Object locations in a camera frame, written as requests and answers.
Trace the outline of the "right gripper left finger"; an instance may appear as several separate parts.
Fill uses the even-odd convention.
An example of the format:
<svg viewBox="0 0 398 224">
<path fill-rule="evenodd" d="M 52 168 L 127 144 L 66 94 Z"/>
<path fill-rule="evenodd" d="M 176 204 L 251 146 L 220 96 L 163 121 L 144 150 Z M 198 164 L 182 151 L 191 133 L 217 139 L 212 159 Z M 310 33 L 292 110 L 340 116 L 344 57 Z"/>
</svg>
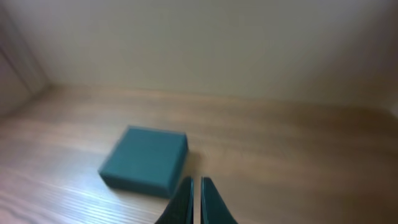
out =
<svg viewBox="0 0 398 224">
<path fill-rule="evenodd" d="M 193 179 L 184 178 L 155 224 L 193 224 Z"/>
</svg>

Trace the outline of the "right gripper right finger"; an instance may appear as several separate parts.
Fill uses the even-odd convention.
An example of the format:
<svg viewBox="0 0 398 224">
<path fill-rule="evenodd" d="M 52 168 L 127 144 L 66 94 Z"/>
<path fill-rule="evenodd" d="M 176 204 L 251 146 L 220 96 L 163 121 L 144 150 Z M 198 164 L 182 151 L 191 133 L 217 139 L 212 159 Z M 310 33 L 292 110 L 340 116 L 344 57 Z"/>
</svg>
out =
<svg viewBox="0 0 398 224">
<path fill-rule="evenodd" d="M 238 224 L 209 177 L 201 178 L 201 224 Z"/>
</svg>

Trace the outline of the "dark green box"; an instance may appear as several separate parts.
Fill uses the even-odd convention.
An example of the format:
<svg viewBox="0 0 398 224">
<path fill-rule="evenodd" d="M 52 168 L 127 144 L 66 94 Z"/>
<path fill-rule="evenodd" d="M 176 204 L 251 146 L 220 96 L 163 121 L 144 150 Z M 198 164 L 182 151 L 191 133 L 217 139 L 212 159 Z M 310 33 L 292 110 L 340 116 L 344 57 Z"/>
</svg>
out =
<svg viewBox="0 0 398 224">
<path fill-rule="evenodd" d="M 108 187 L 171 198 L 187 154 L 185 133 L 128 126 L 98 172 Z"/>
</svg>

